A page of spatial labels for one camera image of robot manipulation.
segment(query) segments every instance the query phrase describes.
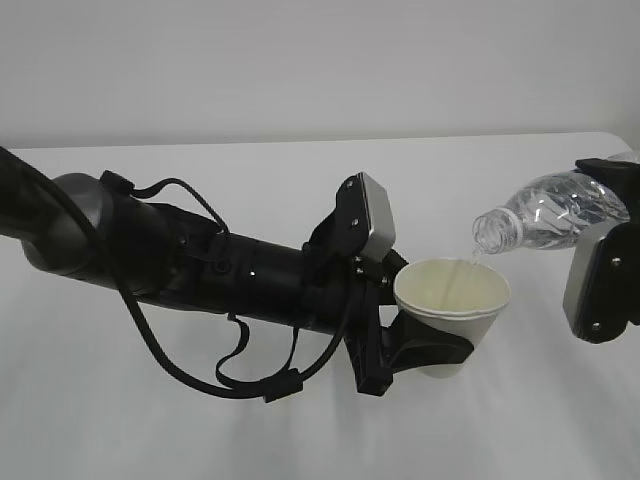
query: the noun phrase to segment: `white wall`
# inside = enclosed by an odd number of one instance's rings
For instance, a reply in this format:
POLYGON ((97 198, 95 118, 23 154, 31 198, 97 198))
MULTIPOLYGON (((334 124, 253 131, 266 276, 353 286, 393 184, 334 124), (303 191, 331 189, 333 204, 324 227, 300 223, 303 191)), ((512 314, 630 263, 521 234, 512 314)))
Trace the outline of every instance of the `white wall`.
POLYGON ((10 147, 603 130, 637 0, 4 0, 10 147))

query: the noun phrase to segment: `paper cup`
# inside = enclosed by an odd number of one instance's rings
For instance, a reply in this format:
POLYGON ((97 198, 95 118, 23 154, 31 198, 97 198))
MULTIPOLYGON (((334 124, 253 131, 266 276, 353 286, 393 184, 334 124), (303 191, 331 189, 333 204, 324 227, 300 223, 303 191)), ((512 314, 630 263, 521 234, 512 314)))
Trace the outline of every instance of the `paper cup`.
MULTIPOLYGON (((407 265, 396 276, 393 291, 398 307, 416 320, 464 337, 474 347, 511 296, 508 282, 495 270, 452 258, 407 265)), ((420 370, 431 377, 446 378, 463 365, 430 365, 420 370)))

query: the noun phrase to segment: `bottle cap opening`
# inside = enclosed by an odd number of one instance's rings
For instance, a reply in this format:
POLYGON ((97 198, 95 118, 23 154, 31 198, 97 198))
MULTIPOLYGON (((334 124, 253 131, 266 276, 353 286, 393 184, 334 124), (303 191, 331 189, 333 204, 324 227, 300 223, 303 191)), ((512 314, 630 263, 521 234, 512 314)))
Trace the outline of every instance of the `bottle cap opening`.
POLYGON ((511 210, 496 208, 476 218, 472 235, 483 253, 508 252, 522 244, 522 221, 511 210))

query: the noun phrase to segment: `white table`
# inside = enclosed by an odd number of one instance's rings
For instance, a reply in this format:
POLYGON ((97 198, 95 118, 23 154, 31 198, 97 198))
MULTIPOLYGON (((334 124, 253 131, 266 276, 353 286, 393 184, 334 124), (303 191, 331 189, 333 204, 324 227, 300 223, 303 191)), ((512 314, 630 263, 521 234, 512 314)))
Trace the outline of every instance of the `white table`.
MULTIPOLYGON (((366 170, 389 192, 397 250, 416 261, 468 255, 472 219, 524 182, 625 149, 586 133, 17 153, 51 176, 111 169, 140 186, 182 177, 232 230, 296 247, 340 182, 366 170)), ((162 199, 199 211, 177 189, 162 199)), ((640 329, 600 346, 572 336, 561 308, 571 255, 488 259, 511 282, 512 305, 456 377, 406 372, 383 398, 359 395, 341 347, 304 392, 265 405, 183 387, 154 363, 114 292, 34 271, 1 239, 0 477, 638 478, 640 329)), ((236 326, 145 309, 170 355, 213 379, 236 326)), ((289 329, 251 326, 233 375, 270 373, 287 355, 289 329)), ((328 339, 303 333, 296 365, 328 339)))

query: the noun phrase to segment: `black robotic arm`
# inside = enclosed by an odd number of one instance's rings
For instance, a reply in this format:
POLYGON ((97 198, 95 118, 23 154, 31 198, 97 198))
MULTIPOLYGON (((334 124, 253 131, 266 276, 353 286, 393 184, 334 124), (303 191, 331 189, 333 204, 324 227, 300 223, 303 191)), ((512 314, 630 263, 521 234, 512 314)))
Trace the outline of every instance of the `black robotic arm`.
POLYGON ((302 390, 344 340, 359 392, 383 395, 393 374, 420 366, 460 363, 466 339, 399 312, 382 327, 380 305, 394 305, 393 280, 406 261, 393 249, 395 229, 386 191, 365 173, 347 178, 336 207, 300 250, 231 233, 189 185, 167 179, 138 190, 105 172, 98 180, 68 174, 50 180, 0 148, 0 234, 22 241, 36 268, 117 289, 158 363, 174 378, 223 398, 272 401, 302 390), (167 185, 187 189, 212 219, 149 203, 167 185), (228 313, 241 341, 216 369, 225 387, 192 377, 158 344, 138 302, 178 310, 228 313), (285 366, 243 382, 220 372, 240 353, 248 326, 237 316, 293 327, 285 366), (291 368, 299 329, 331 335, 323 354, 303 371, 291 368))

